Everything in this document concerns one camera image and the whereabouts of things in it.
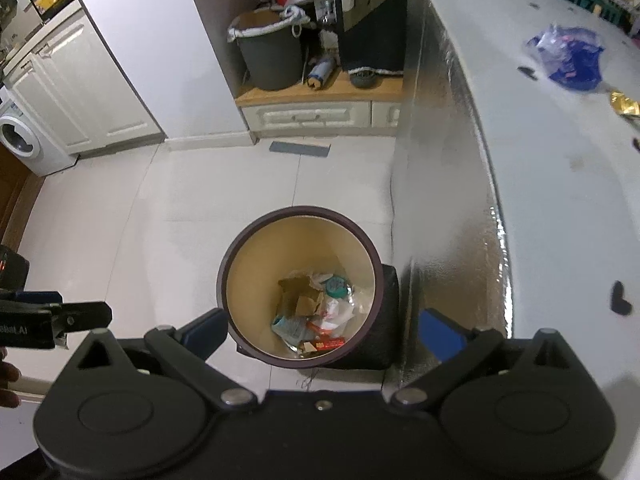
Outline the light blue snack wrapper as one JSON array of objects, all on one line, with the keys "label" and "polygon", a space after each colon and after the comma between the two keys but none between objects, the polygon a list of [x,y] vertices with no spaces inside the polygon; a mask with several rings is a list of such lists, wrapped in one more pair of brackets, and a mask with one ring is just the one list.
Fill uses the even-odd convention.
[{"label": "light blue snack wrapper", "polygon": [[271,323],[271,330],[291,347],[308,339],[307,319],[304,316],[278,315]]}]

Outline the red candy wrapper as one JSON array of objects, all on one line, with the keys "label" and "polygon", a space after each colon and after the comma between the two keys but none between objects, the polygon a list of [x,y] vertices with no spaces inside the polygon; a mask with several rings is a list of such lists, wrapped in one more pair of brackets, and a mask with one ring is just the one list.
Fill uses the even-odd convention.
[{"label": "red candy wrapper", "polygon": [[344,344],[346,344],[344,337],[303,340],[298,345],[297,353],[301,358],[308,359],[339,349]]}]

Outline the torn brown cardboard piece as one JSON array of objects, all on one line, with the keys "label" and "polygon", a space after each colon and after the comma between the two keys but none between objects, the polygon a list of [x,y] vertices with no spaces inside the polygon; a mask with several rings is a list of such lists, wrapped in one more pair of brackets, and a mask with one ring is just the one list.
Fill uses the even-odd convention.
[{"label": "torn brown cardboard piece", "polygon": [[278,281],[281,298],[277,315],[304,316],[309,318],[317,313],[324,299],[323,290],[311,281],[309,276],[294,276]]}]

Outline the white plastic bag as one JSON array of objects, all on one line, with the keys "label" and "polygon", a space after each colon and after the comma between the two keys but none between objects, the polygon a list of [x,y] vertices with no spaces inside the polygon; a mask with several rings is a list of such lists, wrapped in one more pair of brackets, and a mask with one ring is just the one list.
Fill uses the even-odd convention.
[{"label": "white plastic bag", "polygon": [[[324,292],[323,283],[332,275],[340,274],[315,273],[311,274],[310,279]],[[373,298],[372,290],[352,284],[351,281],[349,284],[352,286],[352,294],[345,299],[334,299],[324,292],[320,309],[308,318],[308,330],[318,337],[341,337],[351,322],[362,320],[369,314]]]}]

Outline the teal round lid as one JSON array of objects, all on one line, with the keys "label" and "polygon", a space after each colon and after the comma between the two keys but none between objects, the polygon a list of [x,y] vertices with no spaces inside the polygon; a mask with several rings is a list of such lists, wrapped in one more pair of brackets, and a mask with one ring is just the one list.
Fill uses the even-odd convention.
[{"label": "teal round lid", "polygon": [[352,294],[352,286],[341,275],[332,275],[324,283],[324,292],[334,299],[345,299]]}]

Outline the gold foil wrapper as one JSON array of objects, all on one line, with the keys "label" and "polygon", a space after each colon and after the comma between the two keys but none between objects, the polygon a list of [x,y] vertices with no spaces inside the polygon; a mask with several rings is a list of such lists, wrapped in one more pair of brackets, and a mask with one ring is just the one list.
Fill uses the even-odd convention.
[{"label": "gold foil wrapper", "polygon": [[628,98],[625,93],[613,90],[610,92],[610,104],[614,112],[623,118],[627,119],[639,119],[640,118],[640,104],[631,98]]}]

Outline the blue transparent plastic bag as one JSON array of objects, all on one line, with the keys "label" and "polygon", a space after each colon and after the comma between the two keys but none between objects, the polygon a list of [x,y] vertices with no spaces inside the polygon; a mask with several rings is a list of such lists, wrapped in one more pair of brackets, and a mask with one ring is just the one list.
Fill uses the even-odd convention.
[{"label": "blue transparent plastic bag", "polygon": [[548,78],[564,89],[591,92],[602,82],[600,57],[605,47],[591,29],[551,24],[527,40],[525,49]]}]

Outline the dark grey trash bin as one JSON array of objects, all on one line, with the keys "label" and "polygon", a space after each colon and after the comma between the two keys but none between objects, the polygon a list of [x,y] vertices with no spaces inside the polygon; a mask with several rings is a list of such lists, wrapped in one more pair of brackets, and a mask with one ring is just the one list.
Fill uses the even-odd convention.
[{"label": "dark grey trash bin", "polygon": [[236,42],[250,83],[264,91],[294,86],[303,75],[303,28],[310,18],[299,6],[261,8],[237,16],[228,28]]}]

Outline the brown round waste basket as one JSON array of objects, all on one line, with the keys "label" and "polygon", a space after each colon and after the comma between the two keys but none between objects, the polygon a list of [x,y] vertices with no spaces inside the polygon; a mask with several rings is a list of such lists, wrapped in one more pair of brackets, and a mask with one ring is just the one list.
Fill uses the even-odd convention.
[{"label": "brown round waste basket", "polygon": [[384,294],[383,263],[367,233],[317,206],[253,221],[217,276],[218,304],[239,352],[289,370],[340,367],[358,356]]}]

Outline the white washing machine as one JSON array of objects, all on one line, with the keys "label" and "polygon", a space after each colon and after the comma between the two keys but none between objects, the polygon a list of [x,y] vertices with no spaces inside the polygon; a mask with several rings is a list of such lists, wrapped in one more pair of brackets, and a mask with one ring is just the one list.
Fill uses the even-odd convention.
[{"label": "white washing machine", "polygon": [[1,143],[38,177],[72,168],[77,157],[67,154],[28,116],[4,84],[1,86]]}]

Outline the grey floor mat strip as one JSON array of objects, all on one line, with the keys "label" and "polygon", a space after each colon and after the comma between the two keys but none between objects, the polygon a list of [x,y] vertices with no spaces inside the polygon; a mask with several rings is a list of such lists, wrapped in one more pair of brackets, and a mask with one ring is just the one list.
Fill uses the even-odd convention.
[{"label": "grey floor mat strip", "polygon": [[329,145],[305,144],[285,141],[272,141],[269,145],[271,153],[291,154],[298,156],[327,158],[331,147]]}]

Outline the white kitchen cabinet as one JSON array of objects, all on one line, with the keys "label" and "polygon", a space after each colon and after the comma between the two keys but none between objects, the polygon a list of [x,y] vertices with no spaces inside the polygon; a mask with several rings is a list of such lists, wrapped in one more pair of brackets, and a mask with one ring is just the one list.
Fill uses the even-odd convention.
[{"label": "white kitchen cabinet", "polygon": [[67,154],[162,132],[82,9],[36,32],[4,76],[17,104]]}]

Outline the low wooden drawer bench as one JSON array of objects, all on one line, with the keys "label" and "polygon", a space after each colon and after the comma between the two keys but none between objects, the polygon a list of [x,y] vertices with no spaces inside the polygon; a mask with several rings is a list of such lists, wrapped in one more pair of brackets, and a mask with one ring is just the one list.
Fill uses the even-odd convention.
[{"label": "low wooden drawer bench", "polygon": [[258,138],[393,136],[401,100],[400,77],[380,77],[372,88],[358,89],[337,72],[318,90],[306,84],[277,91],[246,87],[235,104]]}]

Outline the small black bowl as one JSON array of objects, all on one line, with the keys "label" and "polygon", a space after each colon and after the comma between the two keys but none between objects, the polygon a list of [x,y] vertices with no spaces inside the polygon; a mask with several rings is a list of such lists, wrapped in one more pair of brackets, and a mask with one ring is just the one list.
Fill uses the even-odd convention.
[{"label": "small black bowl", "polygon": [[372,70],[358,70],[349,73],[349,81],[357,89],[371,89],[378,84],[378,75]]}]

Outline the blue spray can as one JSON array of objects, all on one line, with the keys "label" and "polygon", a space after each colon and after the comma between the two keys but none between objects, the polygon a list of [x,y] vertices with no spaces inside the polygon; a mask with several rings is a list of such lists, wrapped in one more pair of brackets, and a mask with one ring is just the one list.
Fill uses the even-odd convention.
[{"label": "blue spray can", "polygon": [[312,66],[309,72],[306,84],[311,90],[320,90],[331,78],[336,66],[335,56],[331,53],[323,55],[318,62]]}]

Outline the black totoro cloth cover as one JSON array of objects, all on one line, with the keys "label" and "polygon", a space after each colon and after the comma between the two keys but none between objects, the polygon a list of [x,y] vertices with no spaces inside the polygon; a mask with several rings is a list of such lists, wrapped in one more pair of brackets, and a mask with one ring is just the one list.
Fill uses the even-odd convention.
[{"label": "black totoro cloth cover", "polygon": [[400,76],[406,52],[407,0],[335,0],[342,69]]}]

